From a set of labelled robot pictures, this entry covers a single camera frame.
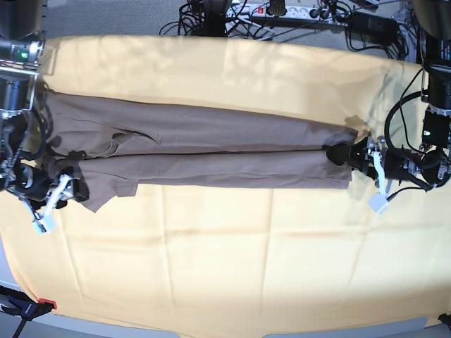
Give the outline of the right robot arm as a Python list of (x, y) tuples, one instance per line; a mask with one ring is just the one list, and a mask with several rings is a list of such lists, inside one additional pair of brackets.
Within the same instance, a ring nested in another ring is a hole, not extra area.
[(87, 201), (89, 190), (73, 169), (49, 174), (28, 163), (47, 149), (47, 131), (35, 92), (45, 33), (40, 27), (45, 1), (1, 2), (1, 190), (33, 212), (63, 208), (69, 199)]

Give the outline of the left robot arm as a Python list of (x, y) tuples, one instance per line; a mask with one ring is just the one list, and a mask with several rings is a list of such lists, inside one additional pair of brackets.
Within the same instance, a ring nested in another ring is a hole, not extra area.
[[(327, 149), (329, 161), (349, 165), (371, 179), (410, 182), (428, 192), (450, 179), (450, 2), (413, 1), (421, 28), (419, 53), (421, 89), (403, 92), (385, 119), (378, 141), (365, 137), (357, 144), (337, 144)], [(421, 146), (396, 147), (390, 124), (405, 103), (421, 99), (427, 107), (421, 131)]]

